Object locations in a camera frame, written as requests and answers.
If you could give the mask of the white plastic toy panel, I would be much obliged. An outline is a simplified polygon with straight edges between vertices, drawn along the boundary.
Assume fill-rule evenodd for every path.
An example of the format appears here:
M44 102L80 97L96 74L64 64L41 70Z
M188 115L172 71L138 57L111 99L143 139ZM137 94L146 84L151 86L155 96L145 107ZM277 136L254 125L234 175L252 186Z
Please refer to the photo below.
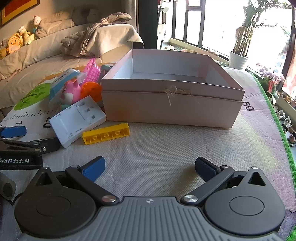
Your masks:
M106 121L99 105L87 96L59 112L49 122L62 147L67 148L86 131Z

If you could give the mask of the yellow toy brick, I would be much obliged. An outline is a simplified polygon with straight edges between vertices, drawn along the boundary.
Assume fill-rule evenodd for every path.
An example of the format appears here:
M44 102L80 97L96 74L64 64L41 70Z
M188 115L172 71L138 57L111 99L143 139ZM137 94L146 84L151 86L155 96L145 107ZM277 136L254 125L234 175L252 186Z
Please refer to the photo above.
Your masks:
M82 134L84 144L96 144L100 142L114 140L116 138L128 137L130 135L130 127L128 123L121 123L105 128L98 128L86 131Z

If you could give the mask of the blue white plastic bag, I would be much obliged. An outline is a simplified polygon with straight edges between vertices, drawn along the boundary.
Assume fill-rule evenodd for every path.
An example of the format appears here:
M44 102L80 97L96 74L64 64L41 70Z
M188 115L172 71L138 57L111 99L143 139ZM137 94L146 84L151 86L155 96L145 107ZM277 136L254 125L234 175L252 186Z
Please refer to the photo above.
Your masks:
M55 108L60 104L60 95L65 83L80 74L79 70L69 68L51 83L49 94L49 108Z

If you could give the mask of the pink pig toy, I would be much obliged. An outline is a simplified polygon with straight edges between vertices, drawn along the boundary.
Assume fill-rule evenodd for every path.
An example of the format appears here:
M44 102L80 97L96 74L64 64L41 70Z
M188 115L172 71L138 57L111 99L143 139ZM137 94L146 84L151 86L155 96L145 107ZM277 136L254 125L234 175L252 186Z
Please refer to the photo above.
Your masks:
M81 98L81 87L76 78L67 81L60 95L61 109L64 110Z

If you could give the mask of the orange plastic toy bowl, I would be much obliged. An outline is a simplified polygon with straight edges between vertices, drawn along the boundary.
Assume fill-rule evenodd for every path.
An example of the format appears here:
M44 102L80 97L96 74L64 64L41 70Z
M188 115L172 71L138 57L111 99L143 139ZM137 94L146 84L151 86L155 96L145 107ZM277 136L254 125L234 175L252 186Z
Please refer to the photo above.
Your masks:
M91 96L95 102L102 101L102 86L97 82L85 82L81 86L80 99Z

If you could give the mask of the pink toy net scoop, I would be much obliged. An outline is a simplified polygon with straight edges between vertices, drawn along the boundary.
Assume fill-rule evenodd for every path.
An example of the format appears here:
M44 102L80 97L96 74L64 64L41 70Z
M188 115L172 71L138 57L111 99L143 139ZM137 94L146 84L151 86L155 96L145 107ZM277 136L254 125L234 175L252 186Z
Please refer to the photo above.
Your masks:
M99 80L101 68L96 64L96 59L92 58L84 68L83 72L86 74L86 77L83 80L84 83L97 82Z

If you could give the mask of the colourful ruler play mat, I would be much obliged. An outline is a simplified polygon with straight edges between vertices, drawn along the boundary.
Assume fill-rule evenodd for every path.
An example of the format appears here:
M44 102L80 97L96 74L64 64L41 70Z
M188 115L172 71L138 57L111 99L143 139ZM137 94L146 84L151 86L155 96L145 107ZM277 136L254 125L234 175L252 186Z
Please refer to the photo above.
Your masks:
M232 128L130 123L130 136L84 144L46 154L45 166L63 171L97 156L106 170L97 183L118 197L182 197L203 183L196 174L197 157L237 171L257 166L267 176L286 209L279 234L295 240L295 164L287 138L258 81L249 73L228 69L245 89L243 105Z

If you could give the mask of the beige sofa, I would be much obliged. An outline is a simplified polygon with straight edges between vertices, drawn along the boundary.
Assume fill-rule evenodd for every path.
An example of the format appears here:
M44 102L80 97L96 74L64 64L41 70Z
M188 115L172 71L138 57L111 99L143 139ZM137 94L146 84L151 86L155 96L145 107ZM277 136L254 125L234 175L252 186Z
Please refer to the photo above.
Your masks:
M31 91L40 81L54 73L87 64L90 57L74 57L61 52L61 40L76 32L86 30L88 25L71 27L34 40L31 44L18 49L1 59L1 108L10 108ZM144 42L130 24L115 24L100 27L94 39L87 44L87 51L102 56L129 45Z

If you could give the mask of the yellow duck plush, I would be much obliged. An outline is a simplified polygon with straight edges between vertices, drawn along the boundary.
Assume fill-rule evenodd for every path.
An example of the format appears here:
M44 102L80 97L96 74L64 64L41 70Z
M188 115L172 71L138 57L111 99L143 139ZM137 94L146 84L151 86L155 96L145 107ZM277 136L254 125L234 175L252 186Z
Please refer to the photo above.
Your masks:
M23 37L19 33L13 34L10 39L4 39L1 42L1 59L14 53L23 46Z

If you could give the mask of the pink cardboard box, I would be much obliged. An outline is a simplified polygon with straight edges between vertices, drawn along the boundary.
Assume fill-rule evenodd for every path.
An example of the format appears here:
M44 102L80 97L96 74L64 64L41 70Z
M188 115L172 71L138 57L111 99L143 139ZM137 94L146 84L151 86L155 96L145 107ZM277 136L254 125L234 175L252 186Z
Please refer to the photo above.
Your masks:
M102 78L107 119L231 128L244 97L241 85L210 56L130 50Z

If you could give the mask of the brown jacket on sofa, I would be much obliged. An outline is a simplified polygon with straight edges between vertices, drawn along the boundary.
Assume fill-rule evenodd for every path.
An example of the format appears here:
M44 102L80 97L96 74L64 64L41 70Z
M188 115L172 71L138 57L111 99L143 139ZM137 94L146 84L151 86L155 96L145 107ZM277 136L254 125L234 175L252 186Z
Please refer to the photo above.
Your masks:
M117 12L102 18L99 22L93 23L88 26L86 30L76 32L61 40L61 52L66 55L74 57L94 57L95 54L87 51L87 44L94 39L95 31L100 27L105 27L115 24L126 24L132 20L132 17L128 13Z

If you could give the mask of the purple flower pot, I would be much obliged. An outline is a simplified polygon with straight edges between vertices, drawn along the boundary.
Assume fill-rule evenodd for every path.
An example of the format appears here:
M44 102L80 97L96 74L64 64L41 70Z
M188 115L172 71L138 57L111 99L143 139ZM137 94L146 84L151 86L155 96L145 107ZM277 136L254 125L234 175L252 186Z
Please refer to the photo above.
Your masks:
M285 82L284 75L275 72L271 68L261 65L260 63L257 63L256 66L258 67L258 73L260 74L259 83L262 88L272 96L276 96L276 88Z

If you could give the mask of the small plush doll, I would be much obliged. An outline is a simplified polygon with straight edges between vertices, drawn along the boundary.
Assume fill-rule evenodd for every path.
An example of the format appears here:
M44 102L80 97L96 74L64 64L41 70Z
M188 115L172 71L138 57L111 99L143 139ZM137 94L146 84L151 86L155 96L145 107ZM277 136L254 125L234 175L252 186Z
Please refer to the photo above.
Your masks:
M32 33L33 34L36 33L40 22L41 22L41 17L40 16L34 16L33 17L33 28L32 28Z

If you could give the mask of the red framed picture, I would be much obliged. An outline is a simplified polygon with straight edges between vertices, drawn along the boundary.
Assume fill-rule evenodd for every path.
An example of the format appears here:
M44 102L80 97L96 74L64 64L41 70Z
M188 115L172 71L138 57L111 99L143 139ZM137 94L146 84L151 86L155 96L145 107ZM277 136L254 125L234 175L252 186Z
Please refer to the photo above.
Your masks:
M5 25L18 15L40 4L39 0L13 0L1 10L1 24Z

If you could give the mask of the beige pillow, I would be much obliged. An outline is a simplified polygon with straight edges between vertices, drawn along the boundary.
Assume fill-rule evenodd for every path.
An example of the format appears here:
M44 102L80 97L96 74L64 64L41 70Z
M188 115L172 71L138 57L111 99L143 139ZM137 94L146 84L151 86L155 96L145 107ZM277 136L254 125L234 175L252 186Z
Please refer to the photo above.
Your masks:
M38 38L46 37L47 35L74 27L72 20L72 11L59 11L47 18L41 19L36 36Z

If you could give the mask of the grey plush cushion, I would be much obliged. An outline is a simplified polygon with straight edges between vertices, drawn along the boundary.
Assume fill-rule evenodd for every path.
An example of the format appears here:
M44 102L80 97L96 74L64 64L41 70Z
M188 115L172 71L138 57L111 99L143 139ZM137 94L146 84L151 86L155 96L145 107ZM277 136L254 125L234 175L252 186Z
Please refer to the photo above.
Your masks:
M84 25L86 23L94 23L100 20L98 9L82 8L74 9L72 13L72 21L77 25Z

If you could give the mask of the white pot bamboo plant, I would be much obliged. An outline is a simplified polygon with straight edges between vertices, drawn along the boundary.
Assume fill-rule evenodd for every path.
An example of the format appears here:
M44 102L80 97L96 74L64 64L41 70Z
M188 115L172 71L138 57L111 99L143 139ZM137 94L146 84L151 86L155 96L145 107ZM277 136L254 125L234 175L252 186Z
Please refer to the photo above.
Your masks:
M229 56L229 67L244 70L247 65L247 54L254 31L258 28L272 28L260 20L262 13L270 9L289 9L291 4L284 1L248 1L243 7L245 20L236 29L235 45Z

